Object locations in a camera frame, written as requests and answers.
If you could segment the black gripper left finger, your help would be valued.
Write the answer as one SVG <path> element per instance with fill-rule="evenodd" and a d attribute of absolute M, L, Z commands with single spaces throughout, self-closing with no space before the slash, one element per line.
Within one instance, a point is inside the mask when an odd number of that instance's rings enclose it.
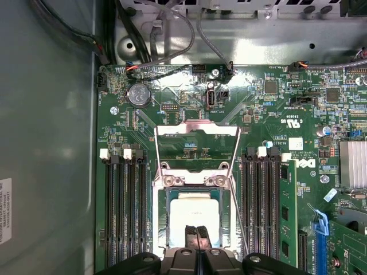
<path fill-rule="evenodd" d="M 163 259 L 143 252 L 97 274 L 195 274 L 197 270 L 198 230 L 185 227 L 185 247 L 169 249 Z"/>

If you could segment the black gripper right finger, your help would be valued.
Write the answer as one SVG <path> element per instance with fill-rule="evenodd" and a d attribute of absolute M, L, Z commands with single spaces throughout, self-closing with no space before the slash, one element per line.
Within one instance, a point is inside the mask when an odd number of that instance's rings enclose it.
<path fill-rule="evenodd" d="M 229 250 L 212 247 L 205 226 L 198 227 L 198 248 L 204 256 L 206 274 L 303 274 L 304 271 L 267 255 L 251 253 L 241 261 Z"/>

